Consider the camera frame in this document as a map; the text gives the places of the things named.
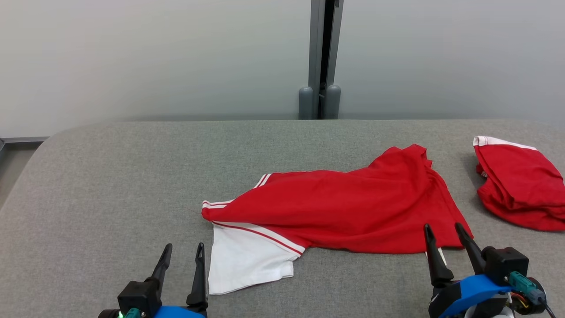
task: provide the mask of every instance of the gray table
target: gray table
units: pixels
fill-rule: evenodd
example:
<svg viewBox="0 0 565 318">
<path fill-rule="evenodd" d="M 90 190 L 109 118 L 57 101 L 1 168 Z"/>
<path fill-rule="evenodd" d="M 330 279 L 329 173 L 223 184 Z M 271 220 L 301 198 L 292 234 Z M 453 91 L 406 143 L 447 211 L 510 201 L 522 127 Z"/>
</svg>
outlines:
<svg viewBox="0 0 565 318">
<path fill-rule="evenodd" d="M 513 246 L 565 317 L 565 234 L 510 225 L 476 189 L 472 139 L 533 145 L 565 172 L 565 135 L 518 121 L 254 121 L 113 123 L 47 140 L 0 211 L 0 316 L 97 317 L 130 280 L 151 274 L 166 243 L 172 264 L 162 295 L 182 305 L 197 243 L 210 261 L 203 199 L 236 197 L 264 173 L 368 165 L 392 146 L 428 148 L 480 247 Z M 472 273 L 464 251 L 446 251 L 456 278 Z M 376 255 L 312 248 L 294 277 L 211 296 L 209 317 L 427 317 L 423 254 Z"/>
</svg>

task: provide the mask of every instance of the garment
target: garment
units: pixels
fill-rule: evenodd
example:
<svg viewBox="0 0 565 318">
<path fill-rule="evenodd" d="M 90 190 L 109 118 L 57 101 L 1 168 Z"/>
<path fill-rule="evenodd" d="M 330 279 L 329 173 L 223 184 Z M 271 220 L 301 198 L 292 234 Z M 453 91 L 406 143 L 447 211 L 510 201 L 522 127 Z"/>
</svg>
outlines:
<svg viewBox="0 0 565 318">
<path fill-rule="evenodd" d="M 438 247 L 459 247 L 465 219 L 426 149 L 392 147 L 368 167 L 264 175 L 231 201 L 204 201 L 214 224 L 210 294 L 224 294 L 293 275 L 309 247 L 364 253 L 425 251 L 424 225 Z"/>
<path fill-rule="evenodd" d="M 487 210 L 523 227 L 565 230 L 563 177 L 536 148 L 498 138 L 473 140 L 477 172 L 486 177 L 477 193 Z"/>
</svg>

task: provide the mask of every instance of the white wall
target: white wall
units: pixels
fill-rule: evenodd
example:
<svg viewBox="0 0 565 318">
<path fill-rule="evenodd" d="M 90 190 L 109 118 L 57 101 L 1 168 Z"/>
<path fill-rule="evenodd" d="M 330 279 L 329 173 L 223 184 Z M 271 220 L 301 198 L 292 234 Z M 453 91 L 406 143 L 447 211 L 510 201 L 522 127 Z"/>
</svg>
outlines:
<svg viewBox="0 0 565 318">
<path fill-rule="evenodd" d="M 565 2 L 345 1 L 340 118 L 565 118 Z"/>
<path fill-rule="evenodd" d="M 0 137 L 115 119 L 297 118 L 310 1 L 0 2 Z"/>
</svg>

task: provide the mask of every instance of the cable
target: cable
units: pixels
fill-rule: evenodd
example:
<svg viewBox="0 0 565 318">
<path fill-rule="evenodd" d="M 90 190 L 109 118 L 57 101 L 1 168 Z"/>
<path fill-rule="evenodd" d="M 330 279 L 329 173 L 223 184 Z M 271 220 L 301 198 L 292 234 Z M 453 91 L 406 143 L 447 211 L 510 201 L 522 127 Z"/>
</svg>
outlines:
<svg viewBox="0 0 565 318">
<path fill-rule="evenodd" d="M 551 308 L 549 308 L 549 305 L 547 305 L 547 302 L 545 301 L 545 299 L 543 297 L 539 297 L 537 300 L 539 300 L 540 303 L 545 306 L 545 310 L 547 310 L 547 313 L 549 314 L 549 316 L 551 318 L 555 318 L 555 314 L 553 313 L 553 311 L 551 311 Z"/>
</svg>

